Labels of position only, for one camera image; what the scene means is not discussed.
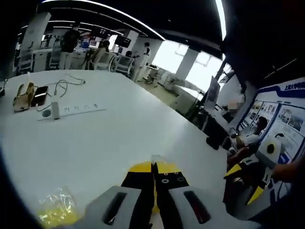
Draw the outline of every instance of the power strip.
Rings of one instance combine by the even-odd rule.
[[[88,103],[88,104],[73,104],[69,106],[59,106],[59,116],[60,118],[70,115],[78,115],[89,112],[103,111],[105,108],[101,108],[98,103]],[[37,121],[52,119],[52,114],[48,117],[43,117],[40,113],[39,119]]]

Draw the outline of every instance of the smartphone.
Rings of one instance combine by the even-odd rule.
[[[32,99],[31,106],[36,106],[36,104],[38,106],[44,105],[46,102],[47,92],[48,86],[37,88]]]

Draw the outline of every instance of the man in black shirt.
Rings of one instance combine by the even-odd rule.
[[[61,42],[61,59],[59,62],[59,69],[70,69],[72,62],[73,50],[76,47],[79,38],[78,32],[79,23],[75,23],[73,28],[65,33]]]

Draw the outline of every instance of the column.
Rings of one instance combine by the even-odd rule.
[[[180,80],[185,80],[193,64],[195,63],[198,54],[199,54],[198,51],[188,48],[184,58],[182,59],[179,65],[175,77],[177,77]]]
[[[139,34],[137,32],[135,32],[135,31],[125,30],[124,37],[129,38],[131,41],[130,41],[130,45],[128,46],[128,48],[123,48],[122,55],[125,55],[127,51],[131,51],[132,50],[135,42],[138,39],[138,36],[139,36]]]
[[[32,50],[37,50],[40,48],[41,39],[50,18],[51,14],[49,12],[39,13],[35,16],[25,31],[20,48],[21,51],[29,48]]]

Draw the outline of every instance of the floor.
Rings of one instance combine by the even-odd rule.
[[[148,91],[151,94],[153,94],[154,96],[156,96],[158,99],[160,99],[162,102],[164,102],[168,106],[178,96],[175,93],[167,91],[160,84],[158,84],[158,86],[154,88],[152,84],[146,84],[145,82],[146,82],[146,80],[142,79],[142,81],[137,82],[137,84],[140,85],[142,88],[144,88],[146,91]]]

